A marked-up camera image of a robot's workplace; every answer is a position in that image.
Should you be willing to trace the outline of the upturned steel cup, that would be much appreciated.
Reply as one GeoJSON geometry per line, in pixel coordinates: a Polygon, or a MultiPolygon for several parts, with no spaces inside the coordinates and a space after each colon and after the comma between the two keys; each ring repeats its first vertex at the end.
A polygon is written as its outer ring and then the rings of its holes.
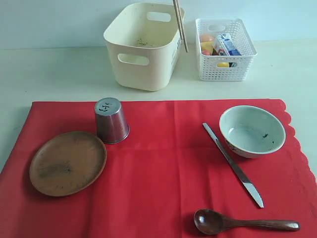
{"type": "Polygon", "coordinates": [[[106,144],[123,141],[130,128],[121,102],[113,97],[100,99],[95,104],[96,135],[106,144]]]}

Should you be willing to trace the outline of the red table cloth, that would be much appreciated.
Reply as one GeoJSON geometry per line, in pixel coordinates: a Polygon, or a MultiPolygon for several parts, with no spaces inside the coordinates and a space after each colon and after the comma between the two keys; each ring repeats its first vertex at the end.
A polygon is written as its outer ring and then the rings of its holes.
{"type": "Polygon", "coordinates": [[[124,102],[128,137],[108,145],[106,166],[83,191],[67,197],[37,192],[29,166],[37,150],[68,131],[94,133],[93,102],[34,102],[0,175],[3,238],[200,238],[193,215],[210,208],[236,219],[295,220],[297,232],[235,228],[221,238],[314,238],[317,184],[291,117],[279,99],[124,102]],[[202,124],[220,136],[220,115],[252,105],[275,115],[284,146],[256,159],[231,153],[259,191],[253,202],[202,124]]]}

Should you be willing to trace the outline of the dark wooden spoon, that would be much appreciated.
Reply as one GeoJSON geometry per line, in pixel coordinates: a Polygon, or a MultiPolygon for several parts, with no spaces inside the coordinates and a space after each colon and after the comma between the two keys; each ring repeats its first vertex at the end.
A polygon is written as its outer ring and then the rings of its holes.
{"type": "Polygon", "coordinates": [[[301,225],[289,220],[236,220],[210,209],[200,209],[194,214],[196,228],[206,235],[217,235],[236,227],[261,227],[282,231],[298,231],[301,225]]]}

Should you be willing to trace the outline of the cream plastic bin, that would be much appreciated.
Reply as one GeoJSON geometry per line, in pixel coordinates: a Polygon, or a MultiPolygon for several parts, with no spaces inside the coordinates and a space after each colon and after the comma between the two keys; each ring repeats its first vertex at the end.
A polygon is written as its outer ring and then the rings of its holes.
{"type": "Polygon", "coordinates": [[[130,4],[104,31],[104,39],[118,84],[146,91],[168,85],[181,46],[174,6],[130,4]]]}

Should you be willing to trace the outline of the blue white milk carton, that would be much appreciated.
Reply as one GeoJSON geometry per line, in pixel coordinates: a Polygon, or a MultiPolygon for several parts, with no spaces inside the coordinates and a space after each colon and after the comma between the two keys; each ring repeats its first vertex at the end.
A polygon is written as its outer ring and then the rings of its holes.
{"type": "Polygon", "coordinates": [[[220,56],[241,56],[241,53],[235,47],[229,33],[217,35],[215,37],[213,48],[220,56]]]}

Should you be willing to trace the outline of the white perforated plastic basket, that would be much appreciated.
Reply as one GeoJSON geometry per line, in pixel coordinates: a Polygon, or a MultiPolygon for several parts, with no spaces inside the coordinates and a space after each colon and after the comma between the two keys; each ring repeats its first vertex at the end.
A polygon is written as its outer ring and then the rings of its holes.
{"type": "Polygon", "coordinates": [[[196,19],[196,57],[199,77],[202,81],[243,81],[257,51],[247,32],[244,22],[239,19],[196,19]],[[220,56],[215,49],[211,56],[202,54],[200,35],[210,34],[214,38],[222,33],[229,33],[241,56],[220,56]],[[230,67],[219,68],[219,62],[228,62],[230,67]]]}

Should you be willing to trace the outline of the white ceramic bowl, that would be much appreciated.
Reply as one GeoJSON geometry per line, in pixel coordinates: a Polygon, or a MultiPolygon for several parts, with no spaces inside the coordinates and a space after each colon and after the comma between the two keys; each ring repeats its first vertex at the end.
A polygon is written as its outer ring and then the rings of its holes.
{"type": "Polygon", "coordinates": [[[219,129],[228,147],[244,158],[258,158],[278,151],[286,132],[272,113],[255,106],[240,105],[220,116],[219,129]]]}

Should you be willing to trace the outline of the steel table knife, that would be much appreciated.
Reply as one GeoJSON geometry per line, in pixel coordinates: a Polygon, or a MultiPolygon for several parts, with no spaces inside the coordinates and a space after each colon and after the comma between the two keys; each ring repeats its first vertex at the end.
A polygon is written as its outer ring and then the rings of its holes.
{"type": "Polygon", "coordinates": [[[248,193],[251,195],[253,200],[257,203],[257,205],[260,208],[264,208],[264,202],[262,200],[262,197],[260,193],[257,191],[253,183],[249,180],[249,178],[245,175],[245,173],[242,171],[242,169],[234,162],[234,160],[230,157],[230,155],[227,153],[213,130],[210,128],[210,126],[204,122],[202,123],[204,129],[207,131],[211,139],[214,141],[216,146],[219,148],[225,159],[227,160],[228,164],[230,165],[233,172],[236,174],[237,178],[240,180],[241,184],[244,186],[244,188],[248,191],[248,193]]]}

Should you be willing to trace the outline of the yellow lemon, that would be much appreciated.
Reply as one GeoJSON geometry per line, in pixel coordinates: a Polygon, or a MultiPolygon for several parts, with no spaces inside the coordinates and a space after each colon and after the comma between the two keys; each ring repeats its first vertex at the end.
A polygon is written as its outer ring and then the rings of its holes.
{"type": "Polygon", "coordinates": [[[219,67],[219,68],[222,68],[222,67],[227,68],[227,67],[230,67],[230,64],[228,62],[219,62],[217,64],[217,67],[219,67]]]}

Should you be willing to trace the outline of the brown egg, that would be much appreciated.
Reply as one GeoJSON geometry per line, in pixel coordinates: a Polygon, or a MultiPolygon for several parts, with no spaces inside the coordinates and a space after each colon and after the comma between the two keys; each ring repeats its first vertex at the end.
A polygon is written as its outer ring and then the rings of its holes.
{"type": "Polygon", "coordinates": [[[200,35],[200,42],[212,42],[214,41],[214,36],[210,34],[202,34],[200,35]]]}

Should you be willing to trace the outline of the red sausage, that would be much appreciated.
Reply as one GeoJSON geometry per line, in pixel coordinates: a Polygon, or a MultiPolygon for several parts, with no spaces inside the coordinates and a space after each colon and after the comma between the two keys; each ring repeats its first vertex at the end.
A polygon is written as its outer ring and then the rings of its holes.
{"type": "Polygon", "coordinates": [[[205,55],[205,56],[211,56],[211,52],[208,51],[208,50],[203,50],[202,54],[205,55]]]}

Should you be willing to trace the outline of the yellow cheese block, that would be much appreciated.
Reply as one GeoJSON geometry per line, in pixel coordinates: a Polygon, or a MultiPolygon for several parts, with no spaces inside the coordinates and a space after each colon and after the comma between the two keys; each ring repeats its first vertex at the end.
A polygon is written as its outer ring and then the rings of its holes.
{"type": "Polygon", "coordinates": [[[213,41],[201,42],[201,51],[213,52],[213,41]]]}

